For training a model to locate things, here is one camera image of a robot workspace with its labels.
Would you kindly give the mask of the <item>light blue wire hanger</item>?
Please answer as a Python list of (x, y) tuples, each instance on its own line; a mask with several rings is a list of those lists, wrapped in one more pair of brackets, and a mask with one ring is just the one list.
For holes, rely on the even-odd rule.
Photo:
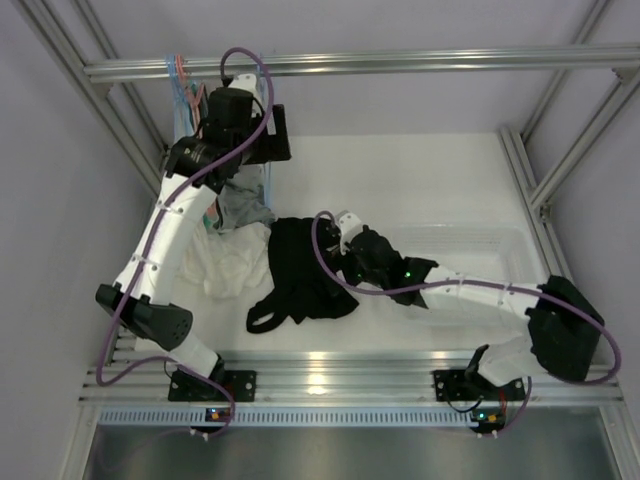
[[(268, 92), (268, 85), (265, 79), (264, 70), (260, 67), (256, 67), (256, 73), (258, 76), (258, 91), (260, 93), (260, 98), (262, 101), (262, 105), (264, 107), (267, 106), (268, 100), (270, 99), (270, 95)], [(269, 141), (266, 137), (264, 137), (260, 141), (260, 149), (261, 149), (261, 158), (264, 162), (261, 164), (262, 174), (263, 174), (263, 198), (264, 205), (272, 209), (272, 167), (271, 167), (271, 153), (269, 150)]]

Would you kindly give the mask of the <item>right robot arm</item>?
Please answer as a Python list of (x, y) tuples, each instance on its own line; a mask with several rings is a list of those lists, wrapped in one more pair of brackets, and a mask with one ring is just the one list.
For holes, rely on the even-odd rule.
[(337, 221), (313, 219), (311, 241), (322, 270), (347, 290), (492, 320), (512, 331), (512, 339), (474, 351), (465, 384), (475, 396), (488, 397), (539, 370), (566, 383), (589, 383), (605, 322), (568, 278), (551, 275), (523, 284), (468, 276), (435, 260), (402, 255), (351, 213)]

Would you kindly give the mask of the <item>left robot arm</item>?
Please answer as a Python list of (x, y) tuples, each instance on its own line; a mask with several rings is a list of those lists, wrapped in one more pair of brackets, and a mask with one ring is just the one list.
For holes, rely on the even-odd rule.
[(192, 375), (191, 387), (204, 399), (224, 392), (224, 362), (198, 339), (192, 313), (172, 304), (176, 274), (194, 235), (210, 236), (209, 209), (218, 235), (274, 222), (261, 167), (290, 158), (284, 107), (261, 94), (255, 75), (212, 91), (206, 116), (170, 148), (160, 194), (130, 261), (96, 293), (115, 323), (156, 344), (163, 361)]

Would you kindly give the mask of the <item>black tank top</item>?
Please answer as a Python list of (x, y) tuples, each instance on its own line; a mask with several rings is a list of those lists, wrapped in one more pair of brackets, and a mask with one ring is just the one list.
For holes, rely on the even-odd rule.
[(339, 319), (359, 306), (345, 288), (321, 268), (312, 246), (313, 219), (286, 217), (271, 225), (268, 262), (273, 290), (253, 306), (246, 330), (264, 334), (291, 319)]

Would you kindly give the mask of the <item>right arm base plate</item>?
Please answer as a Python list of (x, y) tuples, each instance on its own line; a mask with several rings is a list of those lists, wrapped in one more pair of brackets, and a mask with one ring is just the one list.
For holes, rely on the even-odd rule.
[(435, 398), (438, 402), (477, 402), (491, 395), (494, 386), (465, 369), (434, 370)]

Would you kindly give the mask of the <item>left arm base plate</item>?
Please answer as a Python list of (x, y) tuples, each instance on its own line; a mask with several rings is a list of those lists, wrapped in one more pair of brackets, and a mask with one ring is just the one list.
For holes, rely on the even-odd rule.
[[(253, 370), (227, 371), (221, 382), (236, 402), (250, 403), (255, 399), (257, 372)], [(224, 402), (225, 395), (208, 383), (176, 370), (171, 375), (169, 402)]]

